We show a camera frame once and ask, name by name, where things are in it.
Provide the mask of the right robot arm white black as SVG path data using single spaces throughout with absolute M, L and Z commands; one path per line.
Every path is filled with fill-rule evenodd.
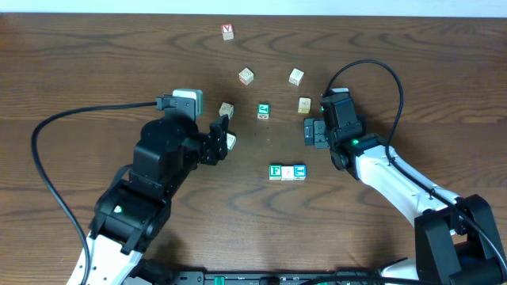
M 413 226 L 416 257 L 374 272 L 326 277 L 330 283 L 503 284 L 506 258 L 490 205 L 434 184 L 387 141 L 366 133 L 363 119 L 306 119 L 304 142 L 329 147 L 332 162 L 386 198 Z

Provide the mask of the green F wooden block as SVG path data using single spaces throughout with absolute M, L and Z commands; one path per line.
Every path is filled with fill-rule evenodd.
M 280 181 L 282 179 L 282 166 L 270 165 L 269 166 L 269 179 L 273 181 Z

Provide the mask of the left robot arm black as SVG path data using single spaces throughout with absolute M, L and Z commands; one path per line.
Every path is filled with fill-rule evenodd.
M 184 115 L 152 120 L 141 130 L 126 180 L 117 177 L 94 208 L 86 241 L 91 264 L 80 256 L 70 284 L 171 284 L 175 273 L 142 255 L 171 214 L 171 200 L 199 164 L 227 156 L 229 118 L 199 132 Z

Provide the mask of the blue E wooden block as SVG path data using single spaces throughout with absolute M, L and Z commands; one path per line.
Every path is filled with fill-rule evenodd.
M 307 177 L 307 167 L 305 165 L 293 166 L 294 180 L 305 180 Z

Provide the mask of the wooden block green trim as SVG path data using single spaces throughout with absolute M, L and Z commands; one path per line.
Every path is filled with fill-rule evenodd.
M 283 181 L 293 181 L 294 180 L 294 167 L 292 165 L 286 166 L 283 165 L 281 167 L 281 180 Z

